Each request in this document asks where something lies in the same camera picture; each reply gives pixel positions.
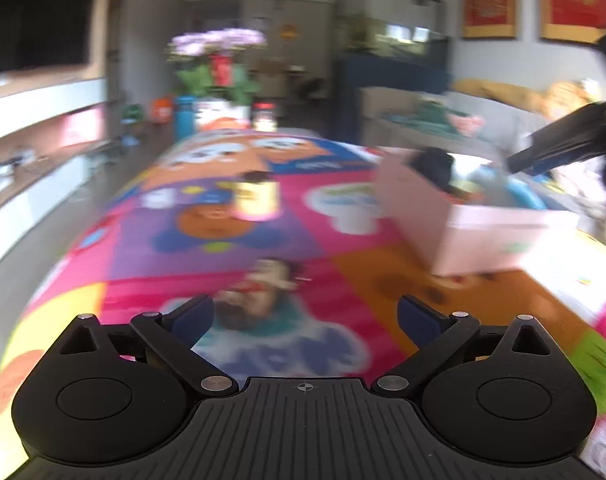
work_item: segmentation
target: toy figurine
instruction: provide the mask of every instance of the toy figurine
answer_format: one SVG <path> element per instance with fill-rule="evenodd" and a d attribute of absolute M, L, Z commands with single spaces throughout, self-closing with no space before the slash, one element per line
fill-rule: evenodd
<path fill-rule="evenodd" d="M 298 287 L 299 266 L 278 258 L 261 258 L 242 282 L 214 296 L 217 321 L 229 330 L 251 330 L 266 319 L 284 295 Z"/>

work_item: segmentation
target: pink box on shelf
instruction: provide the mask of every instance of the pink box on shelf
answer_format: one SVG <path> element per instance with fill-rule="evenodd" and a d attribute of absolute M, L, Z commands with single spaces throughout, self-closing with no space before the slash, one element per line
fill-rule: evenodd
<path fill-rule="evenodd" d="M 375 192 L 385 213 L 437 276 L 512 270 L 550 230 L 573 230 L 567 210 L 533 210 L 456 203 L 405 165 L 412 150 L 385 152 Z"/>

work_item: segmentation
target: black tv screen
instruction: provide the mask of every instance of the black tv screen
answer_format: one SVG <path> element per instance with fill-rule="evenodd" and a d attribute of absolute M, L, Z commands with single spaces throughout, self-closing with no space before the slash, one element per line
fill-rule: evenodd
<path fill-rule="evenodd" d="M 87 63 L 93 0 L 0 0 L 0 72 Z"/>

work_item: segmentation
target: dining table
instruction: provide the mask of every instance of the dining table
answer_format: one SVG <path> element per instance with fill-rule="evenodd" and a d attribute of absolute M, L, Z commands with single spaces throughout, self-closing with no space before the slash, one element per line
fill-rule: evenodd
<path fill-rule="evenodd" d="M 531 314 L 596 399 L 583 459 L 606 475 L 606 248 L 576 231 L 550 237 L 523 269 L 431 275 L 376 200 L 379 159 L 377 148 L 292 131 L 215 130 L 172 146 L 75 240 L 21 315 L 0 363 L 0 480 L 27 459 L 13 397 L 75 316 L 168 314 L 240 282 L 261 258 L 296 263 L 298 287 L 256 326 L 215 322 L 192 345 L 240 386 L 252 376 L 369 383 L 417 351 L 397 319 L 404 294 L 489 325 Z M 251 171 L 278 183 L 275 218 L 233 214 L 235 182 Z"/>

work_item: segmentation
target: blue object in box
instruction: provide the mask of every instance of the blue object in box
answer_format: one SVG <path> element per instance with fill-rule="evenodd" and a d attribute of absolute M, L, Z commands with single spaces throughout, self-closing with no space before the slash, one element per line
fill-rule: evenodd
<path fill-rule="evenodd" d="M 183 140 L 194 133 L 194 97 L 181 95 L 174 100 L 174 137 Z"/>

